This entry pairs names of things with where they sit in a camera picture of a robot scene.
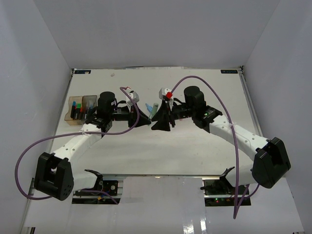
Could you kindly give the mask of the green transparent highlighter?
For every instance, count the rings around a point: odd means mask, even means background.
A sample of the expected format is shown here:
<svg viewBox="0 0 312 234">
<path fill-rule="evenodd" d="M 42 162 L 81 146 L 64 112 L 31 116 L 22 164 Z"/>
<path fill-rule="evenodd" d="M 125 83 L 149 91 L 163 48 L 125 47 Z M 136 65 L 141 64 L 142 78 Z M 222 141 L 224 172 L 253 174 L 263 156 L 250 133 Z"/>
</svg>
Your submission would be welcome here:
<svg viewBox="0 0 312 234">
<path fill-rule="evenodd" d="M 158 103 L 154 103 L 150 111 L 149 119 L 152 119 L 155 116 L 155 114 L 157 113 L 157 110 L 158 110 Z"/>
</svg>

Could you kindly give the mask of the orange cap black highlighter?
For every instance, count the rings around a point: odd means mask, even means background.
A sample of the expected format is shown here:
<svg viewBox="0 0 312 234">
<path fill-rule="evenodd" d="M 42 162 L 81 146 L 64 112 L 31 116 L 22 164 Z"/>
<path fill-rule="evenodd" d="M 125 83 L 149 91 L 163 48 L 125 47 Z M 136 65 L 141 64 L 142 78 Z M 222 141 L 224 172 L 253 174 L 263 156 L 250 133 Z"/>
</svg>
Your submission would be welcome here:
<svg viewBox="0 0 312 234">
<path fill-rule="evenodd" d="M 81 108 L 80 108 L 80 113 L 79 113 L 78 119 L 79 119 L 79 120 L 82 120 L 82 119 L 83 119 L 83 116 L 84 116 L 84 108 L 81 107 Z"/>
</svg>

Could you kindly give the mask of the green cap black highlighter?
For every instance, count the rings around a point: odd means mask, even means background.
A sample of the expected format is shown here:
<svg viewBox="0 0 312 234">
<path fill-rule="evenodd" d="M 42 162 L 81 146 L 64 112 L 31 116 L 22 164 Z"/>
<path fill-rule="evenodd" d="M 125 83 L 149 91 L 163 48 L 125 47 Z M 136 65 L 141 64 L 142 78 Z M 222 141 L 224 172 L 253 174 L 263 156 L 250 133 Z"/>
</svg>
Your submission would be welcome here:
<svg viewBox="0 0 312 234">
<path fill-rule="evenodd" d="M 74 111 L 74 119 L 78 119 L 80 115 L 80 110 L 81 110 L 81 103 L 78 103 L 75 107 Z"/>
</svg>

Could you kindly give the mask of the blue cap black highlighter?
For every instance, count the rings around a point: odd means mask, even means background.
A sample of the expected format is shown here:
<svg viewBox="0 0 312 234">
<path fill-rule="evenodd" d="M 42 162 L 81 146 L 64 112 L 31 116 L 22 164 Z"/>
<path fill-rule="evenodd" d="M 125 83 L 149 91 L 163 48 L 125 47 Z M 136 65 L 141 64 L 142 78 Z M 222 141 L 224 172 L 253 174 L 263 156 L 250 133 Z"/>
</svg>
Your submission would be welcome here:
<svg viewBox="0 0 312 234">
<path fill-rule="evenodd" d="M 75 111 L 76 111 L 76 102 L 73 101 L 72 107 L 71 107 L 71 112 L 70 112 L 70 118 L 75 119 Z"/>
</svg>

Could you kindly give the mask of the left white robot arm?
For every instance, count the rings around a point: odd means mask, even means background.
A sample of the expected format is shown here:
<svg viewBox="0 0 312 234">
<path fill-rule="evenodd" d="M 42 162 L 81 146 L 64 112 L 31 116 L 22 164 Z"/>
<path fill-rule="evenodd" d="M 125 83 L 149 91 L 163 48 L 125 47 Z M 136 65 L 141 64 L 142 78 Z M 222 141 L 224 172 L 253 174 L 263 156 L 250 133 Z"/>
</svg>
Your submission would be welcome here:
<svg viewBox="0 0 312 234">
<path fill-rule="evenodd" d="M 60 201 L 72 191 L 86 190 L 97 195 L 103 189 L 103 175 L 91 169 L 78 172 L 78 159 L 109 131 L 113 121 L 127 121 L 129 129 L 149 125 L 148 117 L 139 109 L 139 95 L 129 87 L 121 89 L 126 99 L 119 107 L 115 94 L 102 92 L 97 105 L 89 110 L 85 123 L 76 135 L 52 153 L 39 156 L 34 188 Z"/>
</svg>

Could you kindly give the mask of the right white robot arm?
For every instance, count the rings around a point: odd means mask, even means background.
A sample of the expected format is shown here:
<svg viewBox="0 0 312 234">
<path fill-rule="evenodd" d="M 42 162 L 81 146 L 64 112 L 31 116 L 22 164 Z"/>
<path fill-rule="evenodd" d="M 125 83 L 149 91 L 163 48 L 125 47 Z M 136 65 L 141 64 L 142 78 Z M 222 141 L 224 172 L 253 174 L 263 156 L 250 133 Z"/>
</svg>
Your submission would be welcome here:
<svg viewBox="0 0 312 234">
<path fill-rule="evenodd" d="M 281 139 L 267 139 L 239 125 L 231 125 L 221 111 L 207 105 L 204 94 L 197 86 L 185 88 L 184 97 L 185 101 L 180 102 L 173 97 L 170 89 L 160 89 L 162 103 L 152 118 L 155 123 L 152 130 L 170 131 L 176 120 L 190 117 L 198 128 L 237 145 L 253 164 L 240 167 L 238 172 L 235 166 L 226 169 L 219 178 L 223 193 L 230 195 L 238 186 L 253 183 L 270 189 L 290 170 L 290 160 Z"/>
</svg>

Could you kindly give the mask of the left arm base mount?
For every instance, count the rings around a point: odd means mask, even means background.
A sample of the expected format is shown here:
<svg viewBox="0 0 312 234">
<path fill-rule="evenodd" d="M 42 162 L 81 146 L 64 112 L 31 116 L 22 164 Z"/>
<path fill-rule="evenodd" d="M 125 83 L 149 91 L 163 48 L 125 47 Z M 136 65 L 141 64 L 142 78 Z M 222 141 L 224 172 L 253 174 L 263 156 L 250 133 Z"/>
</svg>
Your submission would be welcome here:
<svg viewBox="0 0 312 234">
<path fill-rule="evenodd" d="M 86 169 L 74 175 L 72 204 L 118 205 L 122 189 L 123 178 Z"/>
</svg>

